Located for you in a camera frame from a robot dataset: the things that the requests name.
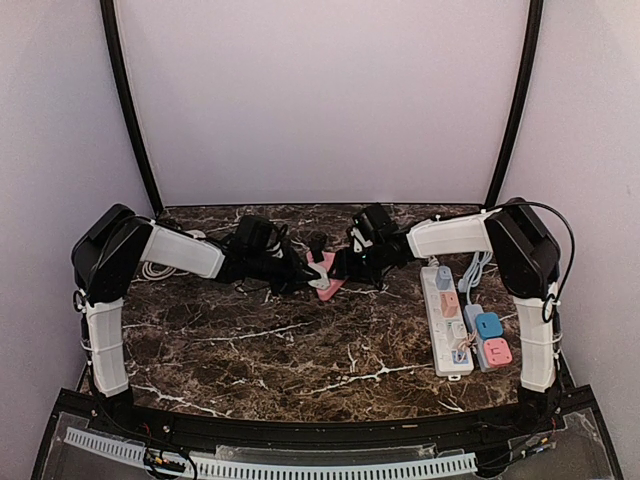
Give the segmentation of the white charger with cable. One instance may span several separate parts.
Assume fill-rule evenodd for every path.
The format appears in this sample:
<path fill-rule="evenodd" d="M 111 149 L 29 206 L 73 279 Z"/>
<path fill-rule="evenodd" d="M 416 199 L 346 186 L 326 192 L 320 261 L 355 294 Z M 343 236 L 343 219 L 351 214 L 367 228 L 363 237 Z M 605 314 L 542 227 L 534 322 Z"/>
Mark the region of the white charger with cable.
<path fill-rule="evenodd" d="M 455 322 L 451 324 L 451 333 L 454 359 L 456 362 L 461 362 L 475 342 L 476 332 L 474 330 L 468 332 L 463 322 Z"/>

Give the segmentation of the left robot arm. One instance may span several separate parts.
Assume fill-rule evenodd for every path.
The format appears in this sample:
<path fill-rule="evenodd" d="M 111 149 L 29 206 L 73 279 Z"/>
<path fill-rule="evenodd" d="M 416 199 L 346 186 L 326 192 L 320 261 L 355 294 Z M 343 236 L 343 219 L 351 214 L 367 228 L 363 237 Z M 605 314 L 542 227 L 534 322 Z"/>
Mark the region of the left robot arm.
<path fill-rule="evenodd" d="M 101 394 L 113 397 L 103 405 L 101 417 L 120 436 L 134 435 L 141 427 L 140 412 L 114 397 L 129 388 L 122 309 L 139 265 L 149 262 L 223 284 L 261 280 L 275 293 L 290 292 L 304 282 L 296 252 L 264 218 L 245 216 L 234 233 L 214 240 L 162 225 L 123 204 L 111 206 L 81 237 L 71 262 L 93 382 Z"/>

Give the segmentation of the black power adapter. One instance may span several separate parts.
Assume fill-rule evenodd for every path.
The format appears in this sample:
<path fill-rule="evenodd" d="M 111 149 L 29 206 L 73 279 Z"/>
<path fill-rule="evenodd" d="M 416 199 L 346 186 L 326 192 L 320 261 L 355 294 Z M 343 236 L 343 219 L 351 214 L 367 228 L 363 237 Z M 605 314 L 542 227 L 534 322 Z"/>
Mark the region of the black power adapter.
<path fill-rule="evenodd" d="M 324 249 L 327 242 L 327 235 L 321 232 L 315 232 L 309 242 L 309 249 L 314 263 L 324 261 Z"/>

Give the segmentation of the white square plug adapter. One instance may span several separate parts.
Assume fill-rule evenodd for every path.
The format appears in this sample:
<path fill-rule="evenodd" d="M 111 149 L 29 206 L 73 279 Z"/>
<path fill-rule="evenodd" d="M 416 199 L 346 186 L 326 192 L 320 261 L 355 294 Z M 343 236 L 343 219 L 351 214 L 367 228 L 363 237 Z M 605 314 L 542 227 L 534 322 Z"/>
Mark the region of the white square plug adapter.
<path fill-rule="evenodd" d="M 308 284 L 319 290 L 328 290 L 331 283 L 326 268 L 317 263 L 309 263 L 308 268 L 315 272 L 314 277 L 308 281 Z"/>

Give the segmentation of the pink charger block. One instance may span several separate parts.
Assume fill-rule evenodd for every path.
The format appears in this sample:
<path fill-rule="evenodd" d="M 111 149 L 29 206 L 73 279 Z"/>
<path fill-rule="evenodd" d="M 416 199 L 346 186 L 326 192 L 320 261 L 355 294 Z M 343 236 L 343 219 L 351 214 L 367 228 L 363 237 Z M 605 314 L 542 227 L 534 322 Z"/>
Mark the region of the pink charger block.
<path fill-rule="evenodd" d="M 440 294 L 441 311 L 444 318 L 454 318 L 459 314 L 459 299 L 454 292 Z"/>

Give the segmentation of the pink triangular power strip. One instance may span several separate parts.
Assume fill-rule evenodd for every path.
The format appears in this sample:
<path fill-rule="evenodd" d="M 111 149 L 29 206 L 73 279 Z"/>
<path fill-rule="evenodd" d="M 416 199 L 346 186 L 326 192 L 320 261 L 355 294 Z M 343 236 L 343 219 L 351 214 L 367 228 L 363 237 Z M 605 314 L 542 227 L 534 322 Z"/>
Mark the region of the pink triangular power strip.
<path fill-rule="evenodd" d="M 335 257 L 334 253 L 332 253 L 332 252 L 324 252 L 324 261 L 321 262 L 321 263 L 317 263 L 317 264 L 322 265 L 323 267 L 325 267 L 326 270 L 327 270 L 327 273 L 328 273 L 330 268 L 333 265 L 334 257 Z M 308 264 L 309 263 L 314 263 L 310 251 L 308 251 L 306 253 L 306 259 L 308 261 Z M 318 298 L 321 301 L 330 300 L 333 297 L 333 295 L 336 294 L 338 292 L 338 290 L 345 283 L 344 279 L 334 279 L 334 278 L 330 278 L 330 277 L 329 277 L 329 279 L 330 279 L 331 286 L 329 287 L 328 290 L 319 290 L 319 289 L 315 288 L 316 292 L 317 292 L 317 295 L 318 295 Z"/>

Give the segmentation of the long white power strip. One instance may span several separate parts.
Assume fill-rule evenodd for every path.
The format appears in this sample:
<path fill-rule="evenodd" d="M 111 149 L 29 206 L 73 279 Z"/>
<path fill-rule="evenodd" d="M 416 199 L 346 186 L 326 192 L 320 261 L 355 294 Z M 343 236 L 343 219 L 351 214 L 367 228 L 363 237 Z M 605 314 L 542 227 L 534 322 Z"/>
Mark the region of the long white power strip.
<path fill-rule="evenodd" d="M 420 270 L 420 280 L 426 306 L 434 368 L 438 377 L 447 378 L 449 381 L 459 381 L 463 376 L 469 375 L 473 371 L 474 363 L 470 349 L 461 362 L 456 362 L 454 359 L 451 342 L 451 324 L 455 322 L 464 323 L 464 320 L 461 306 L 459 308 L 459 314 L 454 318 L 444 318 L 442 315 L 440 294 L 444 292 L 454 292 L 457 295 L 457 291 L 454 279 L 451 289 L 448 291 L 440 291 L 436 287 L 435 277 L 438 267 L 439 266 L 428 266 Z"/>

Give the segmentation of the blue charger block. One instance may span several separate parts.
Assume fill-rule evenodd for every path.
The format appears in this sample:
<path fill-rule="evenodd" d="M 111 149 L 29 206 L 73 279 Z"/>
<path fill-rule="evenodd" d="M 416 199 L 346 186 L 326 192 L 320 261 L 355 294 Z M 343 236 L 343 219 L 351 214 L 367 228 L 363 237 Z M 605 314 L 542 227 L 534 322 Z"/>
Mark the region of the blue charger block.
<path fill-rule="evenodd" d="M 439 266 L 436 271 L 435 283 L 440 291 L 448 291 L 451 289 L 453 282 L 452 272 L 447 266 Z"/>

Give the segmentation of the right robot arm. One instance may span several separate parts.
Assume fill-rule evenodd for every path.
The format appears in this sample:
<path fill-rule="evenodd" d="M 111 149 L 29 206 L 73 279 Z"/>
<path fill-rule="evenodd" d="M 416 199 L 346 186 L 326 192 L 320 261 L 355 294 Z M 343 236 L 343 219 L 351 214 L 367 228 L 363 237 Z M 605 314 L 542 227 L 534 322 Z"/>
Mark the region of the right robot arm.
<path fill-rule="evenodd" d="M 536 215 L 538 207 L 514 198 L 479 213 L 401 228 L 382 205 L 370 205 L 354 216 L 350 245 L 337 253 L 329 274 L 381 287 L 388 271 L 417 259 L 491 253 L 517 310 L 521 385 L 542 393 L 556 378 L 557 308 L 566 277 L 560 272 L 560 246 Z"/>

